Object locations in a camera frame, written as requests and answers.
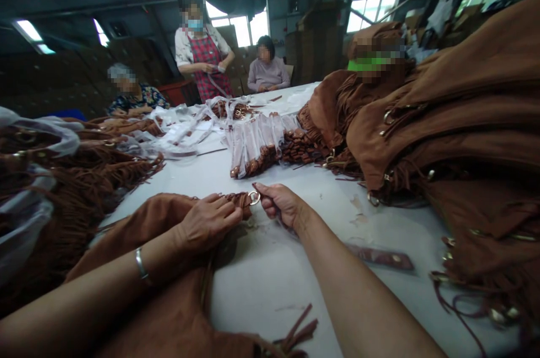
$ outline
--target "chair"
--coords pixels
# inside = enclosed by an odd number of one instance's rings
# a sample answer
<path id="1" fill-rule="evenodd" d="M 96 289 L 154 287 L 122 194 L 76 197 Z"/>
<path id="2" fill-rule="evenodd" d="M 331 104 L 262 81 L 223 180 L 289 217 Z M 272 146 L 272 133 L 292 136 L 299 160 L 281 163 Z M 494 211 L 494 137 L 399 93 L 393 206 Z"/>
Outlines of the chair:
<path id="1" fill-rule="evenodd" d="M 285 69 L 287 70 L 287 73 L 289 74 L 289 79 L 293 80 L 294 65 L 285 64 Z"/>

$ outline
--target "bracelet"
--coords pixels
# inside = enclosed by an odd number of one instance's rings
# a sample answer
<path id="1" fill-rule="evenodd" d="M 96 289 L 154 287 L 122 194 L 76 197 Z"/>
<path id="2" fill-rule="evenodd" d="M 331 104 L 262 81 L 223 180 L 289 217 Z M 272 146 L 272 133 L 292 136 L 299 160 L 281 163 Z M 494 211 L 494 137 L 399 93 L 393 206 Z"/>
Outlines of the bracelet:
<path id="1" fill-rule="evenodd" d="M 139 272 L 141 273 L 141 279 L 145 281 L 148 286 L 153 286 L 148 272 L 146 272 L 145 267 L 142 265 L 141 248 L 142 247 L 139 247 L 135 250 L 135 261 L 137 261 L 137 266 L 139 267 Z"/>

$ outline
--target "woman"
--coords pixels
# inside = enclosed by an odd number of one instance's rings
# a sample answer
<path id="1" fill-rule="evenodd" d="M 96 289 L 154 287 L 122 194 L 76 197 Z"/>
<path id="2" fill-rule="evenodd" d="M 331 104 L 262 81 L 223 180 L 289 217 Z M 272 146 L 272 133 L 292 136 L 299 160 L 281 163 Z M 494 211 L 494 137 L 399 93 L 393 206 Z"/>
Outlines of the woman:
<path id="1" fill-rule="evenodd" d="M 178 0 L 182 25 L 176 31 L 176 64 L 181 74 L 194 74 L 202 103 L 216 96 L 231 97 L 225 75 L 235 54 L 210 23 L 204 22 L 198 0 Z"/>
<path id="2" fill-rule="evenodd" d="M 169 103 L 154 87 L 138 82 L 135 72 L 128 66 L 117 62 L 109 68 L 109 79 L 120 92 L 109 106 L 111 116 L 139 116 L 150 113 L 157 106 L 168 109 Z"/>
<path id="3" fill-rule="evenodd" d="M 259 58 L 249 66 L 247 86 L 254 92 L 275 91 L 289 88 L 291 81 L 281 58 L 276 58 L 276 48 L 270 36 L 257 42 Z"/>
<path id="4" fill-rule="evenodd" d="M 306 202 L 283 185 L 254 186 L 268 217 L 281 213 L 283 223 L 298 233 L 345 358 L 445 357 L 399 299 Z M 181 224 L 143 245 L 141 254 L 130 252 L 102 265 L 0 321 L 0 356 L 82 356 L 148 291 L 146 280 L 157 285 L 178 275 L 182 261 L 195 250 L 214 247 L 241 219 L 242 209 L 231 202 L 217 194 L 206 197 Z"/>

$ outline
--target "floral shirt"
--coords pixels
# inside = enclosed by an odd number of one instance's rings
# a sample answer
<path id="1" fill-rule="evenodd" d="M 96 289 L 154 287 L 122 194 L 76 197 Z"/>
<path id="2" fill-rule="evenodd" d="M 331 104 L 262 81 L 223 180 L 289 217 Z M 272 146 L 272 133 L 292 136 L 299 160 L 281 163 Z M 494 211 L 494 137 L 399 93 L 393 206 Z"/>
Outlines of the floral shirt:
<path id="1" fill-rule="evenodd" d="M 146 105 L 155 109 L 157 106 L 168 109 L 170 108 L 169 103 L 165 97 L 159 92 L 156 88 L 139 84 L 141 86 L 142 99 L 139 100 L 133 95 L 118 95 L 116 99 L 112 102 L 111 106 L 107 110 L 109 115 L 113 114 L 116 109 L 122 109 L 124 111 L 129 111 L 130 109 L 142 108 Z"/>

